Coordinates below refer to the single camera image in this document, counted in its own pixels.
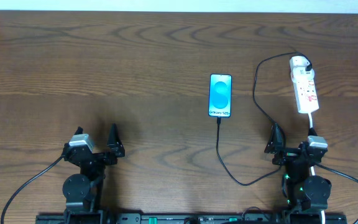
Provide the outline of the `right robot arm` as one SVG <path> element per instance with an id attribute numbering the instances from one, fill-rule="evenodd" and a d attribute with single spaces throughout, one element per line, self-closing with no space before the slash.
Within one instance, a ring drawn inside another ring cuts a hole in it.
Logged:
<path id="1" fill-rule="evenodd" d="M 272 164 L 285 168 L 282 185 L 288 209 L 282 212 L 283 223 L 326 221 L 324 211 L 328 207 L 332 184 L 312 170 L 327 153 L 328 144 L 313 128 L 308 134 L 298 147 L 286 147 L 282 128 L 275 123 L 265 147 L 265 153 L 273 154 Z"/>

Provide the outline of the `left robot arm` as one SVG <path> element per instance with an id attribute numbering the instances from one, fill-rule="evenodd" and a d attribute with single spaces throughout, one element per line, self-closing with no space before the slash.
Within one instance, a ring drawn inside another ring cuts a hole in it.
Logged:
<path id="1" fill-rule="evenodd" d="M 114 215 L 101 207 L 105 168 L 117 164 L 117 159 L 125 156 L 116 124 L 111 126 L 107 147 L 109 151 L 93 152 L 94 142 L 81 127 L 65 144 L 62 152 L 64 161 L 80 168 L 80 173 L 69 176 L 62 187 L 66 198 L 65 223 L 116 222 Z"/>

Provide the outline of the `blue Samsung Galaxy smartphone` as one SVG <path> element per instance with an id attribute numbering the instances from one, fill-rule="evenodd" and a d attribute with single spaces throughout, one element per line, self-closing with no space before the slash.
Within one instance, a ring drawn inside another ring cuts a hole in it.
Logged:
<path id="1" fill-rule="evenodd" d="M 229 118 L 231 116 L 232 76 L 213 73 L 209 80 L 208 115 Z"/>

